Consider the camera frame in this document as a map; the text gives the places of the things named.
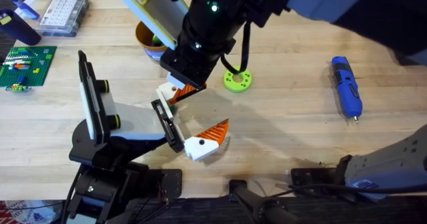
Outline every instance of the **blue tool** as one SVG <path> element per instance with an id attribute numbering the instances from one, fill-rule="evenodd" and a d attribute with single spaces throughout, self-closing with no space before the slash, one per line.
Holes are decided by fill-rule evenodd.
<path id="1" fill-rule="evenodd" d="M 28 6 L 23 1 L 21 1 L 21 0 L 11 0 L 11 1 L 18 8 L 20 8 L 20 10 L 22 10 L 22 12 L 24 12 L 26 14 L 26 16 L 28 16 L 32 20 L 37 20 L 40 17 L 40 15 L 36 11 L 34 11 L 30 6 Z"/>
<path id="2" fill-rule="evenodd" d="M 354 79 L 352 68 L 345 57 L 332 58 L 332 67 L 337 83 L 344 115 L 353 118 L 359 124 L 359 116 L 362 114 L 362 100 L 360 99 L 358 85 Z"/>

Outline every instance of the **plastic storage box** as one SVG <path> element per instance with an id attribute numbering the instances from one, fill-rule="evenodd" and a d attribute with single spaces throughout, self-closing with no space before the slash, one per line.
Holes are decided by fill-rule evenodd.
<path id="1" fill-rule="evenodd" d="M 44 36 L 75 37 L 89 0 L 51 0 L 35 30 Z"/>

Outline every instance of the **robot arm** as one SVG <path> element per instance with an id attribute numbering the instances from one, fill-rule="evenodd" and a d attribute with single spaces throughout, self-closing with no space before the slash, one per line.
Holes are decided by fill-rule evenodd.
<path id="1" fill-rule="evenodd" d="M 182 83 L 200 88 L 219 59 L 232 72 L 248 64 L 250 23 L 263 27 L 272 13 L 293 9 L 300 15 L 355 31 L 427 65 L 425 0 L 192 0 L 175 50 L 160 65 Z M 244 24 L 239 71 L 225 60 Z"/>

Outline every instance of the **black cable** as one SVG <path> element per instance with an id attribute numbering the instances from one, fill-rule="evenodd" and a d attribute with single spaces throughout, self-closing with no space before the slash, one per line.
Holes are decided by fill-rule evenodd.
<path id="1" fill-rule="evenodd" d="M 135 216 L 135 218 L 133 219 L 132 223 L 136 222 L 136 219 L 139 217 L 139 214 L 141 214 L 142 210 L 144 209 L 145 205 L 147 205 L 147 203 L 152 200 L 153 197 L 148 198 L 147 201 L 142 205 L 142 207 L 139 209 L 138 214 Z"/>
<path id="2" fill-rule="evenodd" d="M 65 216 L 66 216 L 65 213 L 67 212 L 69 201 L 71 199 L 71 196 L 73 195 L 75 184 L 77 183 L 77 180 L 79 179 L 80 175 L 83 173 L 83 170 L 84 170 L 84 166 L 83 166 L 83 164 L 80 164 L 79 170 L 77 170 L 77 173 L 75 174 L 73 183 L 71 184 L 71 186 L 69 188 L 67 199 L 65 200 L 64 208 L 63 208 L 62 214 L 61 214 L 61 224 L 65 224 Z"/>
<path id="3" fill-rule="evenodd" d="M 292 190 L 284 191 L 281 193 L 277 193 L 272 195 L 271 197 L 279 197 L 282 195 L 286 195 L 289 193 L 293 193 L 294 191 L 302 190 L 302 189 L 315 189 L 315 188 L 327 188 L 333 189 L 337 191 L 345 191 L 349 193 L 376 193 L 376 194 L 398 194 L 398 193 L 416 193 L 427 191 L 427 184 L 417 185 L 412 187 L 399 187 L 399 188 L 375 188 L 375 189 L 363 189 L 363 188 L 355 188 L 355 187 L 346 187 L 341 185 L 333 185 L 333 184 L 313 184 L 313 185 L 304 185 L 301 187 L 293 187 Z"/>
<path id="4" fill-rule="evenodd" d="M 233 66 L 227 61 L 224 54 L 221 55 L 221 62 L 224 64 L 224 67 L 234 75 L 239 75 L 240 73 L 246 71 L 248 68 L 249 61 L 249 42 L 251 39 L 251 21 L 246 21 L 243 28 L 243 42 L 242 42 L 242 60 L 240 61 L 239 70 L 234 69 Z"/>
<path id="5" fill-rule="evenodd" d="M 151 219 L 152 217 L 155 218 L 157 217 L 156 214 L 160 213 L 160 211 L 163 211 L 166 207 L 168 207 L 171 204 L 168 205 L 163 205 L 159 208 L 157 208 L 156 210 L 152 211 L 150 214 L 146 215 L 140 222 L 138 222 L 139 224 L 145 223 L 146 221 L 149 221 L 149 219 Z"/>
<path id="6" fill-rule="evenodd" d="M 60 205 L 60 204 L 62 204 L 62 202 L 60 202 L 60 203 L 55 203 L 55 204 L 50 204 L 50 205 L 44 205 L 44 206 L 40 206 L 40 207 L 0 208 L 0 211 L 19 211 L 19 210 L 28 210 L 28 209 L 38 209 L 38 208 L 51 207 L 51 206 L 54 206 L 54 205 Z"/>

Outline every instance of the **green circular part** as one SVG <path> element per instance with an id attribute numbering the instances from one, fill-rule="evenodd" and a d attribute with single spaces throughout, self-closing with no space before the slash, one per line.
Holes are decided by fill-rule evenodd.
<path id="1" fill-rule="evenodd" d="M 235 93 L 241 93 L 248 90 L 248 88 L 252 84 L 252 75 L 248 70 L 240 73 L 238 76 L 242 81 L 240 82 L 234 81 L 233 73 L 227 70 L 223 77 L 224 85 L 226 86 L 226 88 Z"/>

